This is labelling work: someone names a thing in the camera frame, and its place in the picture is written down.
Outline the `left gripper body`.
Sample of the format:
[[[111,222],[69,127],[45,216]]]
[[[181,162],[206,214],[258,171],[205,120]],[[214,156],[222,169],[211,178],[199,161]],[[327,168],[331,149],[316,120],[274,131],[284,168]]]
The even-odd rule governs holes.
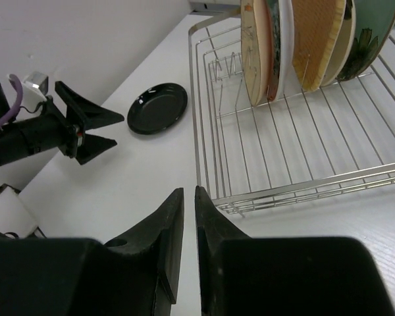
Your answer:
[[[25,158],[57,147],[73,158],[83,144],[84,131],[64,117],[51,96],[39,105],[39,116],[6,127],[6,157]]]

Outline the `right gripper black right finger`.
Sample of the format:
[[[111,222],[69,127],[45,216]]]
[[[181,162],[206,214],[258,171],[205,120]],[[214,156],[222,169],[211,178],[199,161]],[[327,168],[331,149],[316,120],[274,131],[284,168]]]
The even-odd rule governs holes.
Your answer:
[[[203,315],[395,315],[368,249],[348,237],[252,238],[195,189]]]

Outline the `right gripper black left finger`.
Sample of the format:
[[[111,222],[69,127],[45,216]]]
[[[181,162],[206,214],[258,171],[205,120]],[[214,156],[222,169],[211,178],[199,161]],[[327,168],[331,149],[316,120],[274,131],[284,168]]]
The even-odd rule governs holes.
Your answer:
[[[169,315],[176,303],[184,190],[111,240],[0,232],[0,315]]]

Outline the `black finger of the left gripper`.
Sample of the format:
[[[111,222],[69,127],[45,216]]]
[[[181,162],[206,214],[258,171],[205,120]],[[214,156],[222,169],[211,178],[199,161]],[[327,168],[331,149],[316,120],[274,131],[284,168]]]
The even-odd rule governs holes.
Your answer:
[[[86,134],[82,145],[77,149],[76,160],[80,165],[85,165],[116,145],[115,140]]]
[[[70,89],[64,82],[55,82],[55,92],[66,105],[66,116],[57,118],[57,130],[79,126],[82,132],[110,126],[124,121],[122,114],[103,108]]]

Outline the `black round plate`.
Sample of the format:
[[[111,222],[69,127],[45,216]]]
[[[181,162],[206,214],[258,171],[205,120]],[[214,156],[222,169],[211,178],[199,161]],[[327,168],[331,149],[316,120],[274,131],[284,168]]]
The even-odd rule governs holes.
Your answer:
[[[187,106],[188,94],[181,85],[158,84],[135,99],[127,114],[127,125],[136,134],[158,134],[175,125]]]

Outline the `beige floral plate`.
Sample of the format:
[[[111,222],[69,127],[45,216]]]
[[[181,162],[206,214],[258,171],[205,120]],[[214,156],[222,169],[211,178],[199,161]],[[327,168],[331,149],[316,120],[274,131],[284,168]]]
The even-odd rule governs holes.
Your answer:
[[[255,107],[267,95],[273,67],[271,15],[266,1],[241,1],[241,52],[246,91]]]

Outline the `red and teal plate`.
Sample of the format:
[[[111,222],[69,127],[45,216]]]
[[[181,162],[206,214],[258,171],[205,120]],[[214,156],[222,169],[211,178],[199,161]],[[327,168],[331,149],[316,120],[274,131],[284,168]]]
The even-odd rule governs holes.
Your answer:
[[[281,98],[294,54],[294,12],[290,0],[267,1],[273,37],[273,67],[267,92],[269,102]]]

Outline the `cream plate with black spot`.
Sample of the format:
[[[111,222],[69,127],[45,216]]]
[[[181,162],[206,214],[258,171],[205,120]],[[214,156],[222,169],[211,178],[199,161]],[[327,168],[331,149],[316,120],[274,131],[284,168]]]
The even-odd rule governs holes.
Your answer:
[[[344,19],[321,86],[337,79],[350,55],[356,31],[356,7],[354,1],[346,0]]]

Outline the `orange woven oval plate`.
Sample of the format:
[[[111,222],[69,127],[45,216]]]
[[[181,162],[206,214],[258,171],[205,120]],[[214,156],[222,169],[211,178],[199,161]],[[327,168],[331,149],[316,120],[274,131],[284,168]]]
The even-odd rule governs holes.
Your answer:
[[[344,20],[346,2],[293,0],[294,53],[292,65],[300,86],[318,89],[327,70]]]

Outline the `light blue flower plate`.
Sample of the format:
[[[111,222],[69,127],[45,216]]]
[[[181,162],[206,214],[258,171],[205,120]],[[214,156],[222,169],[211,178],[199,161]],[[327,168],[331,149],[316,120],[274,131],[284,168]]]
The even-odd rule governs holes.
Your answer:
[[[395,0],[354,1],[355,34],[350,54],[336,80],[359,76],[376,59],[395,24]]]

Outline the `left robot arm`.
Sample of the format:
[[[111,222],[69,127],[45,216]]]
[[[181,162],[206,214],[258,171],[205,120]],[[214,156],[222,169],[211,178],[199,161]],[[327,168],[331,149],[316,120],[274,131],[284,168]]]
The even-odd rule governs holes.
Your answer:
[[[55,82],[55,92],[65,103],[66,114],[47,95],[39,103],[38,116],[9,119],[0,127],[0,167],[54,148],[84,165],[117,145],[115,140],[86,132],[120,123],[122,114],[85,99],[62,81]]]

